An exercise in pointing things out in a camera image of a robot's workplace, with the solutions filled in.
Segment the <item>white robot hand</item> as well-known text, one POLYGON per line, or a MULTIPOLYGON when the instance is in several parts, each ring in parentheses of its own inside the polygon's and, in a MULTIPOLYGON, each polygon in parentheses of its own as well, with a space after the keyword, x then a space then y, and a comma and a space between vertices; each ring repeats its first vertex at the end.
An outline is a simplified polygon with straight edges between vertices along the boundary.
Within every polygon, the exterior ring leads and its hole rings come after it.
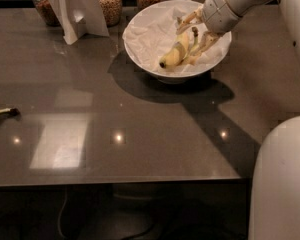
POLYGON ((202 54, 219 40, 219 35, 231 31, 240 20, 241 17, 233 12, 226 0, 205 0, 203 12, 198 8, 184 18, 177 18, 176 34, 182 34, 188 28, 204 22, 209 31, 199 39, 199 52, 202 54))

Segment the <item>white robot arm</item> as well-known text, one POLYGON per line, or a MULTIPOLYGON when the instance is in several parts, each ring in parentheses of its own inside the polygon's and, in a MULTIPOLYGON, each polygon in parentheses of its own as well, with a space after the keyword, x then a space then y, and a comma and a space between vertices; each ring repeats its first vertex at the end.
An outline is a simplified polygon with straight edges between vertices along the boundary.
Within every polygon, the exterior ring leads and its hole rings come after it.
MULTIPOLYGON (((194 14, 224 34, 252 7, 272 0, 205 0, 194 14)), ((300 0, 277 0, 300 62, 300 0)), ((248 240, 300 240, 300 116, 274 128, 256 160, 248 240)))

